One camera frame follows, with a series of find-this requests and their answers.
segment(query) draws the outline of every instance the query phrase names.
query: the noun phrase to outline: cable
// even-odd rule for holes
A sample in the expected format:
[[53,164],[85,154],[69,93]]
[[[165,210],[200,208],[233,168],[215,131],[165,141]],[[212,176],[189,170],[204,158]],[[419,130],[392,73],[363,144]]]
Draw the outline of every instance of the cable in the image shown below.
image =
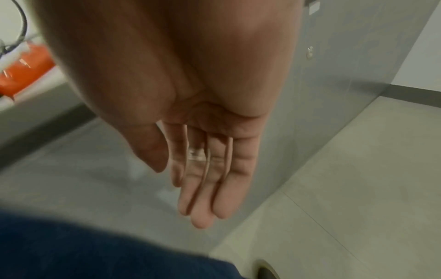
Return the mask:
[[13,4],[17,7],[18,12],[20,13],[20,16],[22,17],[22,30],[20,31],[20,34],[15,41],[15,43],[11,45],[6,45],[3,41],[0,41],[0,58],[8,54],[9,52],[16,49],[21,43],[23,43],[26,39],[26,33],[28,32],[28,19],[26,18],[26,14],[24,13],[23,8],[20,6],[20,4],[17,2],[17,0],[11,0]]

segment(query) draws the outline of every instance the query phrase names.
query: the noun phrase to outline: orange bag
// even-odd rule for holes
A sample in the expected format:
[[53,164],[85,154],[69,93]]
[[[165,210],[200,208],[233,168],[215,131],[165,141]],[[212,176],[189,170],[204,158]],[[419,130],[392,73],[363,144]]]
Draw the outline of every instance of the orange bag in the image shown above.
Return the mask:
[[0,72],[0,94],[14,99],[21,90],[33,84],[55,66],[51,54],[44,45],[29,43],[29,51],[6,70]]

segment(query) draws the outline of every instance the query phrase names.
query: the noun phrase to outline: palm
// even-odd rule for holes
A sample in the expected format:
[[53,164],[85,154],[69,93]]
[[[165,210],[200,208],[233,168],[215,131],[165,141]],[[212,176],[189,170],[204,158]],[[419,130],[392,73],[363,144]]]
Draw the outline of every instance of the palm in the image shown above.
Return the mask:
[[251,184],[302,1],[99,2],[33,3],[84,100],[154,170],[170,159],[180,212],[200,228],[229,217]]

